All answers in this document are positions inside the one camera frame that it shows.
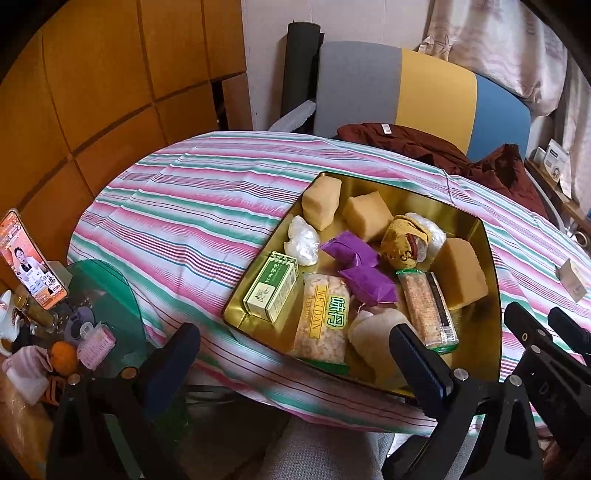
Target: purple candy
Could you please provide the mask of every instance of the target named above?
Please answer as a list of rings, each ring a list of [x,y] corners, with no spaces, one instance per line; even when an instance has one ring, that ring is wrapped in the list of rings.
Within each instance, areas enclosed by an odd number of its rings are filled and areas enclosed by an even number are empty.
[[[341,268],[375,267],[379,263],[378,253],[348,230],[327,241],[320,249],[334,258]]]
[[[396,285],[377,268],[361,265],[341,270],[339,273],[353,296],[369,307],[378,303],[398,301]]]

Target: yellow chair panel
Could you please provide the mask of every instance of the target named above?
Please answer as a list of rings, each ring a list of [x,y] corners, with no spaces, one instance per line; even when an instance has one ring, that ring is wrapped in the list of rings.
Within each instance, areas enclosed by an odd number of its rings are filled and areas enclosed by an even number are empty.
[[[458,65],[402,50],[396,124],[468,151],[476,113],[476,76]]]

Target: gray chair panel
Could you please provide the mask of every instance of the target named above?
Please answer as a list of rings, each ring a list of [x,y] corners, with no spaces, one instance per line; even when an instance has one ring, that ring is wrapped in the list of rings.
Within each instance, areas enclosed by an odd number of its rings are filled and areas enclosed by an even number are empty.
[[[314,135],[331,138],[347,124],[394,124],[402,50],[376,43],[326,42],[320,49]]]

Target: woman on screen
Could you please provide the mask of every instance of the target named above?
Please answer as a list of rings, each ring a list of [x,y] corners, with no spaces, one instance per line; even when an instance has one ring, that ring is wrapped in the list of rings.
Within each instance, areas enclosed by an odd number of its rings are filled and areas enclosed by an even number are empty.
[[[16,247],[14,249],[14,256],[20,262],[20,270],[24,273],[23,280],[26,279],[26,282],[29,286],[34,285],[36,282],[43,282],[43,274],[46,273],[46,270],[43,266],[37,261],[34,257],[28,257],[25,255],[25,252],[22,248]]]

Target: wooden cabinet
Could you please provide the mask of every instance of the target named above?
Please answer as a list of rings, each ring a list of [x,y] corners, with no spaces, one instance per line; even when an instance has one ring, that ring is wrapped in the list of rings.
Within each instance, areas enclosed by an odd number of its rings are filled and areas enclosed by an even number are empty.
[[[203,13],[210,78],[245,72],[240,0],[203,0]]]
[[[139,158],[166,146],[156,109],[151,106],[115,127],[76,156],[93,195]]]
[[[135,0],[73,0],[43,26],[47,80],[76,150],[151,102]]]
[[[201,2],[141,0],[141,19],[154,96],[206,82]]]
[[[41,41],[41,34],[31,39],[0,83],[0,215],[68,155],[45,81]]]
[[[212,89],[208,83],[163,100],[156,108],[169,144],[217,130]]]
[[[0,210],[18,207],[65,262],[93,198],[136,161],[218,129],[250,129],[240,0],[69,0],[0,83]],[[16,278],[0,262],[0,288]]]

